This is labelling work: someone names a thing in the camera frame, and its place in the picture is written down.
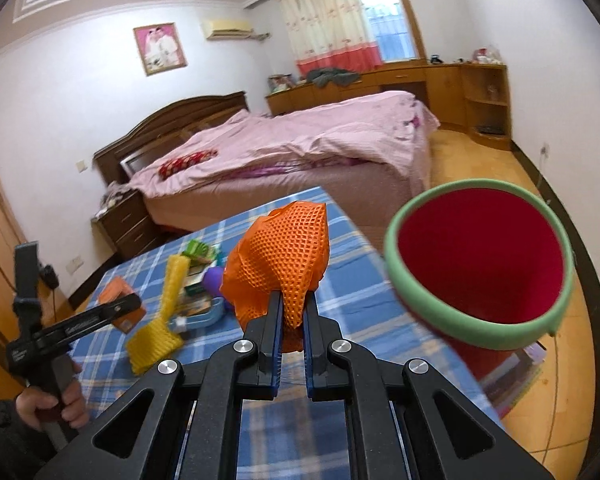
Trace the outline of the person's left hand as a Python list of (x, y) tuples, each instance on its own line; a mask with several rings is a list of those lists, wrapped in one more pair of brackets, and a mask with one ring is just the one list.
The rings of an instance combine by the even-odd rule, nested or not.
[[(81, 429), (90, 421), (90, 413), (86, 407), (86, 401), (82, 393), (80, 382), (73, 378), (61, 395), (64, 408), (60, 417), (73, 429)], [(42, 430), (41, 419), (37, 411), (47, 411), (56, 408), (60, 402), (56, 396), (42, 391), (35, 386), (29, 386), (22, 390), (15, 400), (15, 409), (18, 417), (24, 424), (34, 430)]]

